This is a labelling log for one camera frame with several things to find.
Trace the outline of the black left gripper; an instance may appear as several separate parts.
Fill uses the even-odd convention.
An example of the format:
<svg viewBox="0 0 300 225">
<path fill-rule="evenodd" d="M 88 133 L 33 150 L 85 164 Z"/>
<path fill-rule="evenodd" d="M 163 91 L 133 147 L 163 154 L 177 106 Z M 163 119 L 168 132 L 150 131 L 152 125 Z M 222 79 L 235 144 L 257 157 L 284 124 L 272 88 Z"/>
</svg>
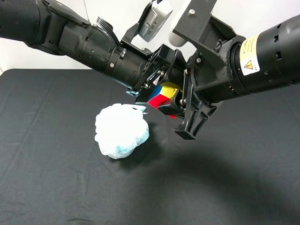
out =
<svg viewBox="0 0 300 225">
<path fill-rule="evenodd" d="M 183 87 L 186 61 L 180 50 L 173 50 L 163 44 L 154 52 L 145 49 L 138 50 L 136 54 L 141 56 L 146 64 L 142 66 L 141 75 L 135 83 L 135 92 L 139 94 L 135 104 L 147 104 L 159 93 L 161 87 L 153 84 L 156 79 L 157 84 L 171 83 L 176 87 Z M 185 117 L 185 109 L 186 104 L 182 102 L 181 90 L 177 90 L 171 99 L 158 107 L 164 115 L 180 119 Z"/>
</svg>

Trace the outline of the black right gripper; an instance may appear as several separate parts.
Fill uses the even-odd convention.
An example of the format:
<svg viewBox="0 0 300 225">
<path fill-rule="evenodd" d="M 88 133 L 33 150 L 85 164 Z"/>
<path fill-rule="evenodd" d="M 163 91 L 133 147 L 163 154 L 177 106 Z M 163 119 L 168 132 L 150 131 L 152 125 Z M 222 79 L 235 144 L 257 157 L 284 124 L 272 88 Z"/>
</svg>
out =
<svg viewBox="0 0 300 225">
<path fill-rule="evenodd" d="M 220 39 L 214 47 L 218 51 L 200 43 L 192 43 L 196 52 L 189 58 L 184 70 L 184 83 L 180 105 L 184 108 L 184 120 L 175 133 L 184 140 L 195 140 L 199 130 L 217 110 L 221 101 L 237 97 L 237 72 L 234 55 L 237 39 Z M 193 89 L 208 102 L 192 102 Z"/>
</svg>

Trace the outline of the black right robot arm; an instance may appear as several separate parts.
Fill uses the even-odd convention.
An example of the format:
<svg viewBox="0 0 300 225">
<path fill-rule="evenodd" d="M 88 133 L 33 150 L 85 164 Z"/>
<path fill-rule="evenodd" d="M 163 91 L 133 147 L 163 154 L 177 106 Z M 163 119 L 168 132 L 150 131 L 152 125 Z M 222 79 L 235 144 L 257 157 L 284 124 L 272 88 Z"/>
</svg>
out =
<svg viewBox="0 0 300 225">
<path fill-rule="evenodd" d="M 196 47 L 185 70 L 183 123 L 176 133 L 195 139 L 217 103 L 300 82 L 300 18 L 245 38 L 212 15 L 181 18 L 174 33 Z"/>
</svg>

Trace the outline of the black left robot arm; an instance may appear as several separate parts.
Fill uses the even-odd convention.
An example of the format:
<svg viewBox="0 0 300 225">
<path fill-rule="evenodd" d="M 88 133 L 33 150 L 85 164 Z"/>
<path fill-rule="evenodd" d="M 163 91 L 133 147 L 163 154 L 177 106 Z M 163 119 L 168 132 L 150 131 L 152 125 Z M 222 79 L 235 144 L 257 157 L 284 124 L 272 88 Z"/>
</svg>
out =
<svg viewBox="0 0 300 225">
<path fill-rule="evenodd" d="M 0 36 L 24 42 L 52 55 L 68 56 L 124 85 L 137 104 L 150 104 L 163 86 L 175 94 L 157 105 L 166 115 L 183 118 L 182 96 L 185 60 L 181 51 L 166 45 L 156 51 L 141 50 L 132 39 L 144 28 L 152 34 L 159 22 L 146 20 L 160 1 L 152 0 L 139 21 L 118 40 L 102 18 L 95 24 L 56 0 L 3 0 L 0 3 Z"/>
</svg>

